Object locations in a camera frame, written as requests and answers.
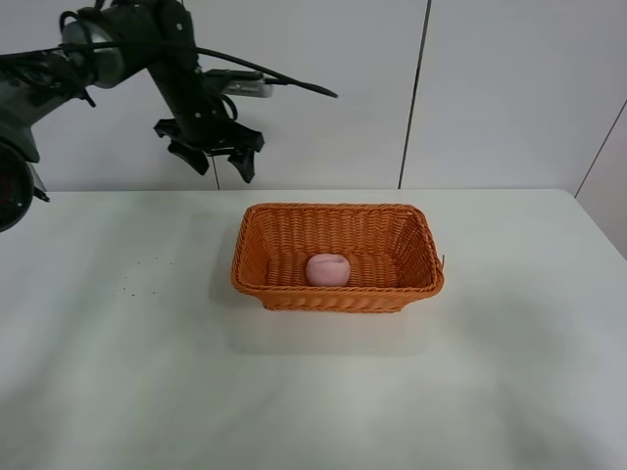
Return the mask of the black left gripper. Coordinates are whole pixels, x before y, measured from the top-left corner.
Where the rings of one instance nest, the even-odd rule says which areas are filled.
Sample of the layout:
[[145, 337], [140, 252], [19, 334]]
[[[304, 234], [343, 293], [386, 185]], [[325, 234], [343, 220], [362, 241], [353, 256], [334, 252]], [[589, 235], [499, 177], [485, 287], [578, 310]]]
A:
[[245, 183], [251, 183], [263, 135], [229, 117], [221, 96], [205, 84], [198, 55], [168, 48], [149, 73], [173, 115], [155, 127], [159, 136], [170, 139], [169, 152], [205, 175], [210, 165], [204, 153], [232, 149], [227, 160]]

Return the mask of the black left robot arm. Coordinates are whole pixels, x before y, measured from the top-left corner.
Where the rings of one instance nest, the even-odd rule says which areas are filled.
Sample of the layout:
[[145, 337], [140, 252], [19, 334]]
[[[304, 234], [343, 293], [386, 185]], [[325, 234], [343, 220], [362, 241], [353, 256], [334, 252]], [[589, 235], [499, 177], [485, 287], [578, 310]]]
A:
[[204, 71], [190, 12], [178, 1], [114, 1], [60, 15], [61, 44], [52, 50], [1, 58], [1, 228], [19, 223], [33, 199], [40, 160], [32, 127], [72, 99], [93, 100], [91, 86], [111, 89], [150, 73], [171, 116], [155, 131], [169, 152], [205, 174], [211, 156], [225, 156], [245, 182], [255, 176], [263, 135], [238, 123], [231, 95], [265, 73]]

